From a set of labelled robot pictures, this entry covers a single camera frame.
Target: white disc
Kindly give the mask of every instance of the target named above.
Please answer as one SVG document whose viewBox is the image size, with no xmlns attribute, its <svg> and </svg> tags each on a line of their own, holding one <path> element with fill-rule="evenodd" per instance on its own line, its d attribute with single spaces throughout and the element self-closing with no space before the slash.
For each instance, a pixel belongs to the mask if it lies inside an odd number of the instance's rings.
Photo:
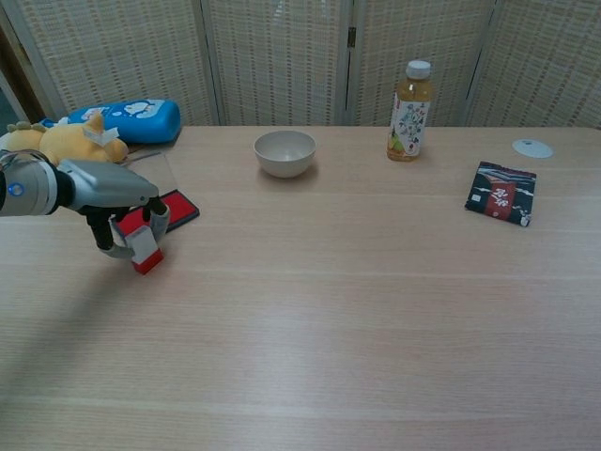
<svg viewBox="0 0 601 451">
<path fill-rule="evenodd" d="M 553 155 L 552 148 L 534 139 L 518 139 L 514 141 L 514 149 L 531 158 L 548 158 Z"/>
</svg>

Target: white block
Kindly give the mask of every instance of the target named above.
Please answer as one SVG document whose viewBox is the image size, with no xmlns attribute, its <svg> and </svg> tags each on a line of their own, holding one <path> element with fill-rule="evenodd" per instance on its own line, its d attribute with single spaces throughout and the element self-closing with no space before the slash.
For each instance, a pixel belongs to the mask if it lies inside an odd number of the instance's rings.
<svg viewBox="0 0 601 451">
<path fill-rule="evenodd" d="M 125 237 L 125 243 L 133 249 L 134 255 L 131 261 L 138 265 L 159 250 L 159 246 L 152 235 L 152 230 L 147 225 L 142 225 L 135 232 Z"/>
</svg>

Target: ceramic bowl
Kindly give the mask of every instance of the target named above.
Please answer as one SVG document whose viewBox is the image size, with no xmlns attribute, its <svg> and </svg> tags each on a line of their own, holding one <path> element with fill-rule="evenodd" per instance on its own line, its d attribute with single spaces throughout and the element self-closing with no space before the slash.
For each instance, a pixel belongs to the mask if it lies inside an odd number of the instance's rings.
<svg viewBox="0 0 601 451">
<path fill-rule="evenodd" d="M 254 142 L 254 154 L 263 170 L 279 179 L 302 174 L 315 153 L 316 141 L 293 130 L 267 133 Z"/>
</svg>

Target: stuffed animal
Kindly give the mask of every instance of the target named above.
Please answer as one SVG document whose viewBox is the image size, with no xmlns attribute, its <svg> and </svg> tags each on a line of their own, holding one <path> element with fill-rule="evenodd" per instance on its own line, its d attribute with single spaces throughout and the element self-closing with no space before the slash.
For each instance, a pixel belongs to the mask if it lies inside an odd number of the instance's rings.
<svg viewBox="0 0 601 451">
<path fill-rule="evenodd" d="M 85 124 L 55 125 L 46 129 L 41 124 L 18 122 L 8 125 L 6 150 L 39 150 L 48 160 L 59 164 L 62 160 L 91 160 L 95 162 L 121 162 L 128 155 L 127 145 L 104 131 L 102 115 L 97 114 Z"/>
</svg>

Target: bottle cap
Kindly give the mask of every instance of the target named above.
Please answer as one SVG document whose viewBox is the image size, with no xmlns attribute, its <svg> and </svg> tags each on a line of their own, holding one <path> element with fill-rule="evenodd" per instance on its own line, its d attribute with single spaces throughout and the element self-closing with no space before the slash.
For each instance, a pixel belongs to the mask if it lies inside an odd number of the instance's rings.
<svg viewBox="0 0 601 451">
<path fill-rule="evenodd" d="M 413 80 L 423 80 L 430 76 L 430 70 L 430 63 L 416 59 L 407 64 L 407 77 Z"/>
</svg>

